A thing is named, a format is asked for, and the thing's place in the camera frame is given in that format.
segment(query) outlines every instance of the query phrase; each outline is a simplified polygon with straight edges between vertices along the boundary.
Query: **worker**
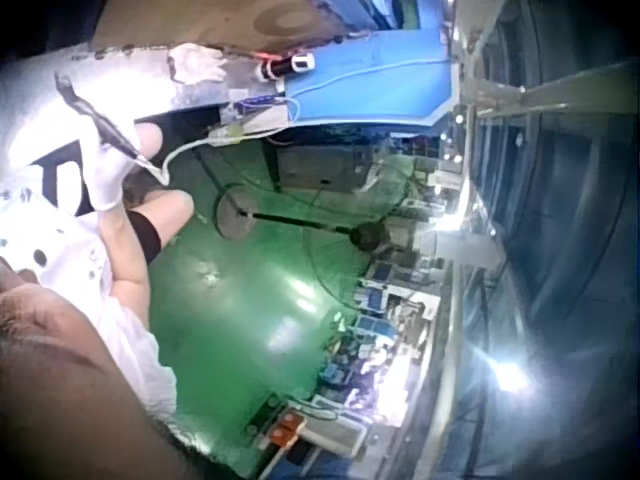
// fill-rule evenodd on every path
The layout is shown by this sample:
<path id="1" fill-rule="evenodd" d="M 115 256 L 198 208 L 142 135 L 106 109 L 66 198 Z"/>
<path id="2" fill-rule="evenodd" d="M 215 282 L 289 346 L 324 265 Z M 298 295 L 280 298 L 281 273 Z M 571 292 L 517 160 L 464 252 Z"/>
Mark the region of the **worker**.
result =
<path id="1" fill-rule="evenodd" d="M 119 243 L 124 245 L 131 227 L 123 221 L 121 207 L 112 214 L 109 221 L 125 224 Z M 112 260 L 114 267 L 117 261 Z M 14 272 L 0 257 L 3 471 L 11 478 L 36 480 L 239 480 L 230 468 L 185 444 L 153 406 L 140 402 L 109 348 L 110 340 L 79 308 L 38 285 L 37 277 L 33 270 Z M 136 286 L 121 285 L 112 295 L 122 305 L 142 307 L 137 279 L 114 273 L 114 286 L 120 281 Z M 113 337 L 125 335 L 111 332 Z"/>
<path id="2" fill-rule="evenodd" d="M 146 157 L 159 150 L 157 126 L 120 121 L 118 127 Z M 79 145 L 87 194 L 80 203 L 89 207 L 72 216 L 57 208 L 58 199 L 40 194 L 46 181 L 38 166 L 16 172 L 0 182 L 0 256 L 16 271 L 33 272 L 39 284 L 78 309 L 76 318 L 88 319 L 87 325 L 78 320 L 55 327 L 69 331 L 69 339 L 50 336 L 45 324 L 38 341 L 70 342 L 65 348 L 89 359 L 106 347 L 140 401 L 168 418 L 176 408 L 176 379 L 160 364 L 148 331 L 147 262 L 188 221 L 193 202 L 185 192 L 154 190 L 127 211 L 122 185 L 133 161 L 103 145 L 86 117 L 79 117 Z"/>

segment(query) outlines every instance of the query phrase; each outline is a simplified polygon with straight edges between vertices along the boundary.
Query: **factory floor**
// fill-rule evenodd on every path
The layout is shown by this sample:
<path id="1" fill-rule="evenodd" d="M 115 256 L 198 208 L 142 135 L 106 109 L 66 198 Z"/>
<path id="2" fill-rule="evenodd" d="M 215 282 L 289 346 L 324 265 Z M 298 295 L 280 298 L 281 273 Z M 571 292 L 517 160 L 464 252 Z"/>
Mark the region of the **factory floor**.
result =
<path id="1" fill-rule="evenodd" d="M 271 392 L 306 398 L 334 319 L 341 312 L 348 321 L 353 311 L 319 285 L 300 227 L 258 222 L 243 241 L 231 242 L 212 221 L 221 185 L 247 185 L 260 211 L 296 218 L 309 218 L 304 201 L 313 194 L 296 192 L 295 200 L 273 193 L 257 142 L 201 147 L 199 154 L 186 152 L 172 164 L 172 186 L 193 196 L 196 214 L 150 267 L 151 328 L 162 362 L 178 378 L 180 422 L 246 476 L 259 457 L 247 423 Z M 366 262 L 332 235 L 325 234 L 330 241 L 318 257 L 324 280 L 355 281 Z"/>

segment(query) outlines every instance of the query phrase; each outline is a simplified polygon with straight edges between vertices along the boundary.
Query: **gray machine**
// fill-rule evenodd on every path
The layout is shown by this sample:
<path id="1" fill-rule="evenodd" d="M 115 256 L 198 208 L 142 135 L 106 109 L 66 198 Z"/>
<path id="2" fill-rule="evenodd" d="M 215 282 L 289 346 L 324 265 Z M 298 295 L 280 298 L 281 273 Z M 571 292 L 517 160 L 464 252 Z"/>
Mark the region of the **gray machine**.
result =
<path id="1" fill-rule="evenodd" d="M 283 188 L 349 193 L 364 187 L 381 163 L 380 145 L 300 145 L 278 149 Z"/>

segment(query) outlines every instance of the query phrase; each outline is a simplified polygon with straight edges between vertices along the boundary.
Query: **power cord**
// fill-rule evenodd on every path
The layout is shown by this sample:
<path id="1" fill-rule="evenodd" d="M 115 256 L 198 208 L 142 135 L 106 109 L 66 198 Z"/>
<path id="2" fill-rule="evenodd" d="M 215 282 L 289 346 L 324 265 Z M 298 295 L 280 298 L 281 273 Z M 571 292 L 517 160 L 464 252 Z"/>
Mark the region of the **power cord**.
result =
<path id="1" fill-rule="evenodd" d="M 187 150 L 199 147 L 201 145 L 210 145 L 212 147 L 221 147 L 221 146 L 229 145 L 230 143 L 241 142 L 243 140 L 255 140 L 255 139 L 260 139 L 260 138 L 265 138 L 265 137 L 271 137 L 271 136 L 276 135 L 277 133 L 280 133 L 280 132 L 290 128 L 291 126 L 293 126 L 293 124 L 300 118 L 300 110 L 301 110 L 300 102 L 298 100 L 296 100 L 294 97 L 298 97 L 298 96 L 303 95 L 305 93 L 309 93 L 309 92 L 312 92 L 312 91 L 315 91 L 315 90 L 319 90 L 319 89 L 324 88 L 324 87 L 326 87 L 328 85 L 331 85 L 332 83 L 339 82 L 339 81 L 345 80 L 347 78 L 357 77 L 357 76 L 360 76 L 360 75 L 365 75 L 367 73 L 375 73 L 375 72 L 381 72 L 381 71 L 385 71 L 385 70 L 393 70 L 393 69 L 396 69 L 396 68 L 408 67 L 408 66 L 412 66 L 412 65 L 436 65 L 436 64 L 446 64 L 446 63 L 450 63 L 450 60 L 448 58 L 447 59 L 441 59 L 441 60 L 408 60 L 408 61 L 405 61 L 405 62 L 393 63 L 391 65 L 381 65 L 379 67 L 365 68 L 365 69 L 362 69 L 362 70 L 356 70 L 354 72 L 348 72 L 348 73 L 345 73 L 343 75 L 338 75 L 336 77 L 330 78 L 329 80 L 326 80 L 326 81 L 324 81 L 322 83 L 319 83 L 317 85 L 312 85 L 310 87 L 303 88 L 302 90 L 299 90 L 299 91 L 297 91 L 295 93 L 292 93 L 288 97 L 276 97 L 274 99 L 275 100 L 274 104 L 265 105 L 265 107 L 272 107 L 272 106 L 280 105 L 282 102 L 285 102 L 285 103 L 291 103 L 291 104 L 296 106 L 296 111 L 295 111 L 295 114 L 293 115 L 293 118 L 288 118 L 290 124 L 285 126 L 285 127 L 272 129 L 272 130 L 268 130 L 268 131 L 265 131 L 265 132 L 262 132 L 262 133 L 256 133 L 256 134 L 251 134 L 251 135 L 228 136 L 228 137 L 223 137 L 223 138 L 212 138 L 212 137 L 203 138 L 202 140 L 197 140 L 195 142 L 187 143 L 185 145 L 182 145 L 181 147 L 176 148 L 174 151 L 172 151 L 171 153 L 169 153 L 169 155 L 166 156 L 166 158 L 164 159 L 164 162 L 162 163 L 162 167 L 161 168 L 157 168 L 157 167 L 151 165 L 151 163 L 144 164 L 142 166 L 147 168 L 147 170 L 149 170 L 149 172 L 162 185 L 167 186 L 169 184 L 169 181 L 170 181 L 169 164 L 173 161 L 174 158 L 176 158 L 182 152 L 186 152 Z"/>

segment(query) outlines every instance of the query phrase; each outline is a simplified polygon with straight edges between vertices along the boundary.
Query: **white glove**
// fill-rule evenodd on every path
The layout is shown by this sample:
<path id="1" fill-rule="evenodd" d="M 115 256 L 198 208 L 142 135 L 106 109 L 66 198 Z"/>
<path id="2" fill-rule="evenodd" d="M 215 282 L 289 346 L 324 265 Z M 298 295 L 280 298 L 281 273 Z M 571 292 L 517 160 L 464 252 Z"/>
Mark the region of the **white glove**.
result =
<path id="1" fill-rule="evenodd" d="M 133 121 L 119 121 L 108 117 L 137 149 L 140 139 Z M 133 159 L 100 141 L 98 129 L 89 117 L 81 117 L 80 150 L 82 176 L 87 184 L 89 200 L 96 210 L 109 210 L 122 200 L 122 181 L 134 165 Z"/>

